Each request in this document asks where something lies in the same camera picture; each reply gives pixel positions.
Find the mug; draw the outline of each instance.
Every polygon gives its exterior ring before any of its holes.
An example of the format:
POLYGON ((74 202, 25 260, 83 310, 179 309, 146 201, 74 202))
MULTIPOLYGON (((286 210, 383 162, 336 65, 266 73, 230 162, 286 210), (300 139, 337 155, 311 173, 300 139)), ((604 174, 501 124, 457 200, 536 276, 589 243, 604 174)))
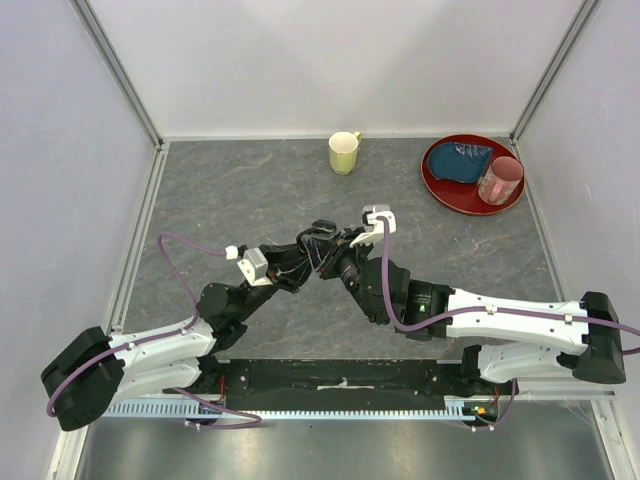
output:
POLYGON ((506 202, 524 177, 522 164, 513 157, 498 157, 480 179, 478 195, 489 205, 506 202))
POLYGON ((347 175, 356 165, 360 132, 338 132, 329 139, 329 162, 333 171, 339 175, 347 175))

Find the yellow mug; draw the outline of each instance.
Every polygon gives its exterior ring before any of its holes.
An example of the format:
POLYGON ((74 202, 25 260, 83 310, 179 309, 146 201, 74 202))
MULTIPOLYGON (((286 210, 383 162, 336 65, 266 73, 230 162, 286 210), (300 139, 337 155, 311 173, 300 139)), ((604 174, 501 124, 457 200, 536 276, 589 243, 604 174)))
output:
POLYGON ((338 175, 347 175, 356 166, 360 132, 338 132, 329 139, 329 161, 338 175))

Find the red tray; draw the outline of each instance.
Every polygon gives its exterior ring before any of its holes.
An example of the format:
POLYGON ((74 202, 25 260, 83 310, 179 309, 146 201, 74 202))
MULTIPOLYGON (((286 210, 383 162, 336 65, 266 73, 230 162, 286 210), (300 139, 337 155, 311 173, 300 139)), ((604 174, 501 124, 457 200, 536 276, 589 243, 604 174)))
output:
POLYGON ((495 142, 490 138, 481 137, 479 135, 460 134, 441 138, 431 145, 429 150, 427 150, 427 153, 424 154, 421 167, 424 184, 438 202, 451 210, 467 215, 495 215, 496 213, 503 212, 508 208, 513 207, 515 203, 520 200, 522 192, 524 192, 525 178, 522 179, 522 182, 520 182, 513 191, 509 200, 502 205, 489 205, 488 203, 480 200, 480 197, 478 196, 478 185, 475 183, 459 183, 454 182, 453 180, 436 180, 429 171, 429 155, 435 147, 446 142, 468 143, 471 145, 491 147, 493 151, 491 152, 491 158, 487 165, 490 165, 497 157, 506 156, 516 158, 513 152, 508 148, 503 147, 498 142, 495 142))

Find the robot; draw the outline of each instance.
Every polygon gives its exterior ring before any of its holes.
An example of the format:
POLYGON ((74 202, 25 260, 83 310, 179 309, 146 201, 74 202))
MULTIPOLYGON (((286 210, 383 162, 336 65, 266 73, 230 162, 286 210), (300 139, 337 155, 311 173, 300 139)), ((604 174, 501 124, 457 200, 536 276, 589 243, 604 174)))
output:
POLYGON ((371 384, 367 405, 373 401, 381 409, 389 402, 415 408, 423 398, 409 401, 402 392, 420 391, 430 399, 517 394, 519 377, 625 382, 621 326, 607 295, 587 292, 580 301, 538 303, 414 280, 409 270, 389 260, 390 235, 396 231, 390 207, 366 206, 362 221, 363 226, 338 229, 331 221, 318 220, 289 245, 227 247, 224 255, 237 260, 244 280, 238 286, 206 285, 194 299, 193 317, 177 324, 128 335, 108 336, 100 327, 83 331, 42 372, 50 415, 70 431, 94 422, 123 400, 173 388, 190 394, 220 391, 225 375, 249 364, 220 362, 215 354, 238 341, 247 331, 246 320, 273 295, 280 290, 297 294, 312 274, 339 279, 371 323, 392 323, 409 339, 490 337, 512 343, 467 347, 454 364, 406 361, 395 376, 382 362, 333 361, 322 366, 271 361, 253 372, 252 387, 247 388, 246 375, 241 377, 245 384, 236 388, 232 406, 268 407, 276 393, 282 398, 282 392, 295 391, 299 401, 290 402, 289 408, 314 408, 312 398, 328 394, 343 395, 340 401, 349 405, 343 408, 361 408, 360 391, 317 388, 318 382, 342 378, 332 373, 336 368, 371 384), (382 257, 369 258, 381 240, 382 257), (269 382, 261 382, 260 375, 269 376, 269 382), (381 400, 382 394, 373 391, 383 388, 386 396, 381 400))

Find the wall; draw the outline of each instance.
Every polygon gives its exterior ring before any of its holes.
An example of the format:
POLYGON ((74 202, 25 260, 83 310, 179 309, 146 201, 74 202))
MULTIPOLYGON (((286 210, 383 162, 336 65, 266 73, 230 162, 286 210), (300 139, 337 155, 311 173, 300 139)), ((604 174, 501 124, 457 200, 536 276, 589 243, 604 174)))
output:
POLYGON ((507 132, 580 0, 92 0, 167 136, 507 132))
POLYGON ((69 2, 4 2, 0 45, 0 476, 36 479, 40 372, 104 322, 153 149, 69 2))
MULTIPOLYGON (((602 2, 525 131, 528 167, 567 294, 607 292, 640 327, 640 3, 602 2)), ((625 336, 626 347, 637 338, 625 336)), ((640 446, 640 361, 618 389, 640 446)))

